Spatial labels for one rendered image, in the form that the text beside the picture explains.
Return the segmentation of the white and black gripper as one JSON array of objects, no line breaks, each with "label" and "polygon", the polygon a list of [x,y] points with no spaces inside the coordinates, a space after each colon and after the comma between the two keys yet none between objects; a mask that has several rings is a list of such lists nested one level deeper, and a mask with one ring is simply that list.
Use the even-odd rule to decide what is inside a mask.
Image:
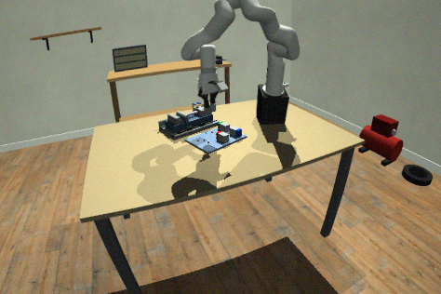
[{"label": "white and black gripper", "polygon": [[[200,73],[198,78],[198,97],[204,100],[204,105],[209,108],[208,94],[211,95],[210,102],[215,103],[216,96],[219,91],[215,88],[215,85],[210,84],[210,81],[218,81],[217,73]],[[201,87],[202,86],[202,87]],[[203,93],[203,95],[202,95]]]}]

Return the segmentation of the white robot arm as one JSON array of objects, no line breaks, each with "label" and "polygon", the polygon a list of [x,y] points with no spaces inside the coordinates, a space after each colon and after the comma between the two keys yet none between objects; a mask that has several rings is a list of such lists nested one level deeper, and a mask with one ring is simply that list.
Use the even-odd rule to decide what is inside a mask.
[{"label": "white robot arm", "polygon": [[284,59],[296,60],[300,55],[300,45],[296,32],[279,24],[274,11],[269,7],[261,7],[258,0],[217,0],[214,16],[205,28],[186,41],[181,49],[181,57],[184,60],[200,60],[201,74],[215,73],[218,69],[216,48],[205,45],[221,37],[235,19],[234,10],[240,7],[246,19],[260,23],[268,40],[266,85],[262,90],[270,96],[281,96],[285,92],[284,87],[288,87],[288,84],[283,82]]}]

